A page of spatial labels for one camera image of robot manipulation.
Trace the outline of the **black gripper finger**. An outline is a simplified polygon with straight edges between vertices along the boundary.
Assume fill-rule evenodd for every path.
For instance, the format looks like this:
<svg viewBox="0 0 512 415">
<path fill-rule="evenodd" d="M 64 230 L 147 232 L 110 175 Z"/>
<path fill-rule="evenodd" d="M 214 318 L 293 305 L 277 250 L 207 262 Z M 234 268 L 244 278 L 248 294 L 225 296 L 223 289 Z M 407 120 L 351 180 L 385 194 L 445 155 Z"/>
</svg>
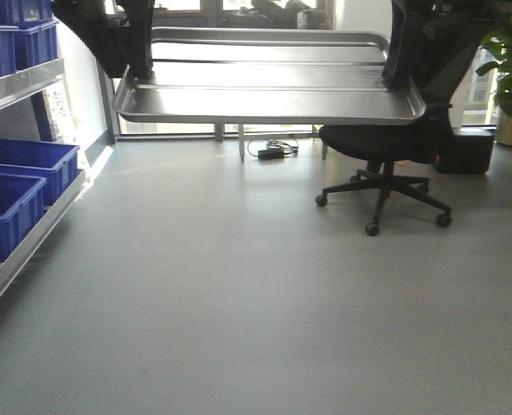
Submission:
<svg viewBox="0 0 512 415">
<path fill-rule="evenodd" d="M 118 38 L 131 73 L 147 79 L 152 69 L 151 31 L 154 0 L 121 0 L 116 4 L 125 18 L 118 23 Z"/>
<path fill-rule="evenodd" d="M 391 39 L 382 78 L 389 89 L 403 87 L 426 47 L 440 37 L 436 1 L 391 2 Z"/>
</svg>

